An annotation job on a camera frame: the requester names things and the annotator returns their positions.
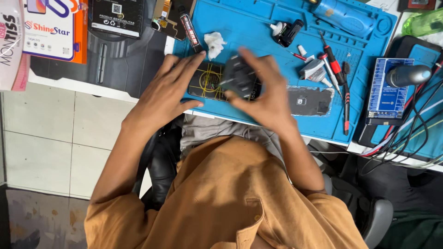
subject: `red and black screwdriver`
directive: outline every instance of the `red and black screwdriver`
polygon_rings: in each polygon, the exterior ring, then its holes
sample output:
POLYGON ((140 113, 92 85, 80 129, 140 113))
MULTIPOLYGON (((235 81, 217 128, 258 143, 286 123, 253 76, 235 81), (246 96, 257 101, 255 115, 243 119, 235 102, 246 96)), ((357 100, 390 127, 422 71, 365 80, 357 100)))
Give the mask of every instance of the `red and black screwdriver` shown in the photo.
POLYGON ((323 43, 325 44, 325 46, 323 47, 323 50, 325 51, 325 53, 328 54, 329 64, 331 65, 332 71, 334 72, 334 75, 337 78, 338 85, 342 86, 345 84, 346 81, 342 75, 342 69, 340 68, 340 64, 335 59, 334 54, 332 53, 331 47, 328 44, 326 44, 326 41, 323 38, 323 35, 320 32, 320 30, 319 30, 319 34, 322 37, 323 43))

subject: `phone screen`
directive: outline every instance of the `phone screen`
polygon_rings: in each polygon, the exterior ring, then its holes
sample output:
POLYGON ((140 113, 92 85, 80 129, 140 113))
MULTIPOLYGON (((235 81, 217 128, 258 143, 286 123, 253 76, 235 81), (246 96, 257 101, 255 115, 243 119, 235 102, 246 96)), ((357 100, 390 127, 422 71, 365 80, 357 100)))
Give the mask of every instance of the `phone screen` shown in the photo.
POLYGON ((45 0, 27 0, 27 9, 29 13, 46 13, 45 0))

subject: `left hand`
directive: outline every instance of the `left hand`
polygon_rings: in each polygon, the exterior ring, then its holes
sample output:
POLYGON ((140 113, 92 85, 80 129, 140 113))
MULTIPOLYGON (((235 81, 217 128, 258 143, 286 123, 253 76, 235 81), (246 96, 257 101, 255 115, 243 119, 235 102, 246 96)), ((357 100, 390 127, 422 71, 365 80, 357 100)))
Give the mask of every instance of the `left hand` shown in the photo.
POLYGON ((184 103, 180 100, 205 57, 205 51, 183 59, 167 54, 140 100, 123 120, 122 128, 150 137, 184 111, 202 107, 203 103, 197 100, 184 103))

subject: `black marker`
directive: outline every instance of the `black marker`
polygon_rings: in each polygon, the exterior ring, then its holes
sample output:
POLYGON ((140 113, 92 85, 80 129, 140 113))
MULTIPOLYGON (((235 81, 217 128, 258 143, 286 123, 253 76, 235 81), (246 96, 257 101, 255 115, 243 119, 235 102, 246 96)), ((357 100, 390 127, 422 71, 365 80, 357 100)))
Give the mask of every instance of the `black marker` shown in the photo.
POLYGON ((197 33, 195 33, 194 26, 191 22, 191 17, 186 11, 183 5, 179 5, 178 10, 180 11, 180 20, 182 21, 183 27, 185 28, 186 35, 191 43, 191 47, 194 49, 195 53, 200 53, 203 51, 203 47, 200 44, 200 41, 197 37, 197 33))

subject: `gray pants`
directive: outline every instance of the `gray pants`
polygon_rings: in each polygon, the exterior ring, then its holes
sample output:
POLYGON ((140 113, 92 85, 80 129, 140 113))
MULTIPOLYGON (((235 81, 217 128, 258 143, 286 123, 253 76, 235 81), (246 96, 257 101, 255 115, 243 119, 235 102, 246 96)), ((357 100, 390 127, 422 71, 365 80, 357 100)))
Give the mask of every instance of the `gray pants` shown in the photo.
POLYGON ((195 148, 217 136, 241 136, 261 143, 266 149, 283 162, 280 141, 274 132, 262 127, 241 124, 220 118, 207 118, 185 114, 182 139, 180 140, 180 159, 184 159, 195 148))

